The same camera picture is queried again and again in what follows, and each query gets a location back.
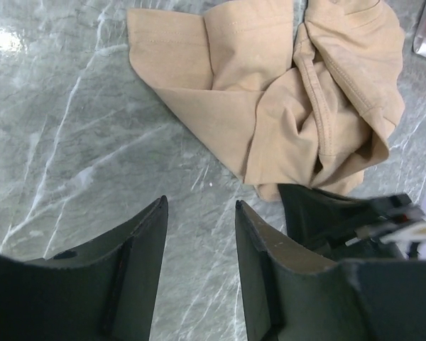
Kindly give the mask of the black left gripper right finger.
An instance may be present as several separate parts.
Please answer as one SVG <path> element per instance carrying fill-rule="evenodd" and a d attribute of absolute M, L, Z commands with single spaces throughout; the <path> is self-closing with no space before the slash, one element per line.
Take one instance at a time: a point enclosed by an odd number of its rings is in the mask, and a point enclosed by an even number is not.
<path fill-rule="evenodd" d="M 316 254 L 246 202 L 235 212 L 249 340 L 426 340 L 426 261 Z"/>

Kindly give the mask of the folded white shirt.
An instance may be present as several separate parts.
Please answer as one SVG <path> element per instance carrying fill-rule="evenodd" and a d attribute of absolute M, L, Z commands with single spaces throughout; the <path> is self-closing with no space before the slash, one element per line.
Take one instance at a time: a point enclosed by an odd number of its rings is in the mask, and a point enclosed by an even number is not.
<path fill-rule="evenodd" d="M 419 26 L 414 40 L 413 40 L 413 51 L 415 54 L 426 58 L 426 28 Z"/>

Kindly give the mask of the beige t shirt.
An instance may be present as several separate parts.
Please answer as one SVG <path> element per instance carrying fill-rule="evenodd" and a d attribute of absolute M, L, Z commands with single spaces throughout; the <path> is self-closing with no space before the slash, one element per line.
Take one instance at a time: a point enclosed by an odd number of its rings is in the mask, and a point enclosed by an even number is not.
<path fill-rule="evenodd" d="M 136 74 L 245 184 L 345 195 L 389 156 L 405 34 L 384 1 L 228 1 L 202 15 L 129 9 Z"/>

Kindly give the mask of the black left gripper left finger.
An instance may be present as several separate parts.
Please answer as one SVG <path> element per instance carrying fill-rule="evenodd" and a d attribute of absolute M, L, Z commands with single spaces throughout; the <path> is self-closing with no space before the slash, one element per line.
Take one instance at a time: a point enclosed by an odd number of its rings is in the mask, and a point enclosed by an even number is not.
<path fill-rule="evenodd" d="M 0 255 L 0 340 L 147 340 L 167 227 L 160 197 L 51 259 Z"/>

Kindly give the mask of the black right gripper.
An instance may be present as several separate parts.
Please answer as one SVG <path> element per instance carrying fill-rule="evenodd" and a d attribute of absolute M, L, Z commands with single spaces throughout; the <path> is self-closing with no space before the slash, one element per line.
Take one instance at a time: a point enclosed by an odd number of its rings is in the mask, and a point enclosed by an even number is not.
<path fill-rule="evenodd" d="M 394 239 L 424 220 L 406 193 L 355 198 L 291 184 L 278 191 L 289 238 L 328 259 L 419 259 L 426 243 L 426 237 L 412 237 L 401 250 Z"/>

